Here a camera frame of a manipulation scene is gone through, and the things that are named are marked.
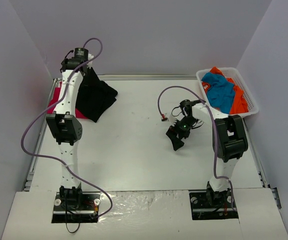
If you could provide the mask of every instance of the wire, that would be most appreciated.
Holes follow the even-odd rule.
[[[89,42],[90,40],[92,40],[92,39],[97,40],[97,41],[100,43],[100,50],[99,50],[98,54],[97,54],[96,56],[94,56],[92,59],[90,59],[90,60],[88,60],[88,61],[80,64],[79,66],[77,66],[77,67],[72,71],[72,73],[68,76],[67,84],[66,84],[66,87],[65,87],[65,91],[64,91],[63,96],[62,96],[57,102],[55,102],[54,104],[50,105],[50,106],[47,107],[45,110],[43,110],[43,111],[28,125],[28,127],[25,129],[25,131],[24,131],[24,133],[23,133],[23,136],[22,136],[22,139],[21,139],[21,148],[22,148],[22,150],[23,150],[26,154],[28,154],[28,155],[30,155],[30,156],[39,157],[39,158],[54,159],[54,160],[59,161],[62,165],[65,166],[65,168],[67,169],[67,171],[68,171],[72,176],[74,176],[75,178],[79,179],[80,181],[82,181],[82,182],[84,182],[84,183],[86,183],[86,184],[88,184],[88,185],[90,185],[90,186],[98,189],[98,190],[101,191],[104,195],[106,195],[107,198],[108,198],[108,200],[109,200],[109,202],[110,202],[110,207],[109,207],[108,210],[106,210],[106,211],[104,211],[103,213],[99,214],[99,215],[97,216],[97,217],[99,218],[99,217],[105,215],[106,213],[108,213],[108,212],[113,208],[113,200],[111,199],[111,197],[109,196],[109,194],[108,194],[105,190],[101,189],[100,187],[98,187],[98,186],[92,184],[91,182],[88,182],[87,180],[85,180],[85,179],[79,177],[78,175],[74,174],[74,173],[71,171],[71,169],[69,168],[69,166],[65,163],[65,161],[61,160],[60,158],[55,157],[55,156],[42,155],[42,154],[36,154],[36,153],[30,152],[30,151],[28,151],[28,150],[25,148],[25,144],[24,144],[24,143],[25,143],[25,137],[26,137],[28,131],[30,130],[30,128],[33,126],[33,124],[34,124],[41,116],[43,116],[49,109],[52,109],[53,107],[55,107],[57,104],[59,104],[60,102],[62,102],[62,101],[64,100],[64,98],[65,98],[65,96],[66,96],[66,93],[67,93],[67,91],[68,91],[69,82],[70,82],[73,74],[74,74],[79,68],[81,68],[81,67],[87,65],[88,63],[90,63],[91,61],[95,60],[95,59],[101,54],[101,52],[103,51],[103,44],[102,44],[102,42],[101,42],[98,38],[95,38],[95,37],[90,38],[90,39],[88,39],[88,40],[86,41],[86,43],[88,43],[88,42]]]
[[[203,126],[204,123],[202,123],[201,125],[199,126],[195,126],[195,127],[192,127],[191,129],[197,129],[197,128],[200,128],[201,126]]]
[[[225,216],[227,215],[227,204],[226,204],[226,202],[224,203],[224,215]]]
[[[71,53],[73,53],[73,52],[74,52],[74,50],[70,50],[70,51],[66,54],[66,56],[64,57],[64,60],[68,57],[69,54],[71,54]]]
[[[218,208],[216,208],[214,211],[212,211],[212,213],[217,212],[218,210],[220,210],[222,208],[223,205],[219,206]]]
[[[178,109],[178,108],[180,108],[180,106],[176,106],[173,108],[172,113],[171,113],[173,117],[178,117],[182,113],[182,112],[180,112],[178,115],[174,116],[173,112],[175,109]]]
[[[87,45],[87,43],[90,42],[91,40],[97,40],[97,41],[100,43],[100,45],[103,46],[102,41],[100,41],[99,38],[91,37],[90,39],[88,39],[87,41],[85,41],[85,43],[84,43],[84,45],[83,45],[83,48],[85,48],[85,46]]]
[[[216,123],[215,123],[215,120],[214,120],[214,117],[213,117],[213,114],[212,114],[212,111],[210,110],[209,106],[205,103],[205,101],[203,99],[201,99],[195,92],[193,92],[191,89],[187,88],[187,87],[184,87],[184,86],[169,86],[167,88],[165,88],[158,96],[158,99],[157,99],[157,107],[158,107],[158,111],[159,111],[159,114],[162,115],[162,112],[160,110],[160,98],[161,96],[163,95],[163,93],[165,91],[167,91],[168,89],[174,89],[174,88],[178,88],[178,89],[184,89],[184,90],[187,90],[189,91],[190,93],[192,93],[195,97],[198,98],[198,100],[200,100],[204,106],[207,108],[208,110],[208,113],[209,113],[209,116],[210,116],[210,119],[211,119],[211,122],[212,122],[212,127],[213,127],[213,131],[214,131],[214,166],[213,166],[213,174],[214,174],[214,177],[216,179],[226,179],[229,183],[229,186],[230,186],[230,192],[231,192],[231,208],[234,210],[234,211],[237,211],[236,208],[234,208],[234,193],[233,193],[233,184],[231,182],[231,180],[229,180],[228,177],[226,176],[217,176],[216,174],[216,167],[217,167],[217,153],[218,153],[218,133],[217,133],[217,128],[216,128]]]
[[[65,224],[66,224],[66,228],[67,228],[67,231],[70,233],[70,234],[75,234],[78,230],[79,230],[79,228],[80,228],[80,222],[78,223],[78,227],[77,227],[77,229],[76,230],[74,230],[74,231],[70,231],[69,229],[68,229],[68,226],[67,226],[67,222],[68,222],[68,214],[67,214],[67,212],[68,212],[68,210],[67,210],[67,192],[65,193]]]
[[[203,121],[202,121],[202,120],[198,120],[198,121],[194,124],[193,127],[195,127],[197,124],[201,124],[201,123],[203,123]]]
[[[95,207],[97,207],[97,205],[94,202],[90,202],[90,201],[85,201],[84,204],[91,206],[94,209],[94,211],[95,211]]]

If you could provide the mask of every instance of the basket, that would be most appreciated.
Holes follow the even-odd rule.
[[[238,85],[244,91],[243,96],[244,96],[244,98],[248,104],[248,112],[239,113],[238,115],[240,115],[243,118],[245,116],[249,116],[249,115],[258,113],[258,105],[256,104],[255,99],[253,98],[252,94],[250,93],[246,83],[244,82],[244,79],[242,78],[242,76],[240,75],[238,70],[233,68],[233,67],[221,67],[218,69],[221,70],[221,72],[224,74],[224,76],[226,78],[232,78],[234,80],[235,84]],[[202,94],[204,96],[204,99],[208,103],[208,105],[210,105],[210,104],[209,104],[209,101],[207,99],[207,96],[206,96],[206,93],[204,91],[201,80],[204,77],[204,75],[206,73],[208,73],[209,71],[210,71],[210,69],[205,69],[205,70],[200,70],[196,73],[196,77],[198,79],[199,86],[202,89]]]

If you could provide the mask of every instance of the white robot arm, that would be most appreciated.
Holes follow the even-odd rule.
[[[175,151],[184,145],[181,139],[189,137],[190,130],[198,121],[213,125],[209,111],[201,101],[184,100],[180,103],[180,108],[184,118],[177,120],[166,133],[171,139]],[[230,116],[212,107],[209,108],[218,133],[215,175],[207,183],[207,198],[213,205],[222,198],[222,193],[229,191],[227,179],[231,178],[236,163],[248,149],[248,143],[240,116]],[[215,149],[214,137],[213,133],[213,148]]]
[[[92,59],[93,56],[88,54],[88,50],[85,48],[76,48],[74,52],[75,55],[72,58],[65,58],[62,62],[63,80],[59,99],[65,97],[56,105],[52,114],[46,115],[46,121],[58,143],[61,159],[70,167],[72,172],[78,175],[77,147],[78,141],[82,137],[83,128],[76,119],[75,106],[79,86],[92,62],[74,72],[69,82],[68,77],[77,66]],[[62,165],[61,200],[68,198],[69,204],[77,207],[81,204],[82,194],[81,181],[71,175],[65,165]]]

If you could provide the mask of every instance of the mounting plate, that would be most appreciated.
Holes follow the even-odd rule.
[[[69,209],[73,214],[67,212],[67,223],[97,223],[100,195],[98,193],[83,192],[82,205],[78,209]],[[59,193],[56,194],[53,208],[53,224],[66,223],[65,202],[60,199]]]
[[[222,220],[237,219],[238,213],[231,209],[230,202],[227,201],[220,206],[211,206],[206,198],[206,190],[196,190],[189,192],[190,208],[193,220]]]

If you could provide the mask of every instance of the white wall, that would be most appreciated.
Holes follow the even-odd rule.
[[[42,58],[8,0],[0,0],[0,239],[31,158],[20,148],[25,127],[45,106],[52,84]],[[27,138],[34,149],[40,124]]]
[[[53,77],[90,37],[96,72],[183,73],[235,67],[271,0],[10,0]],[[98,45],[90,44],[96,53]]]
[[[237,68],[260,107],[246,123],[288,231],[288,1],[272,1]]]

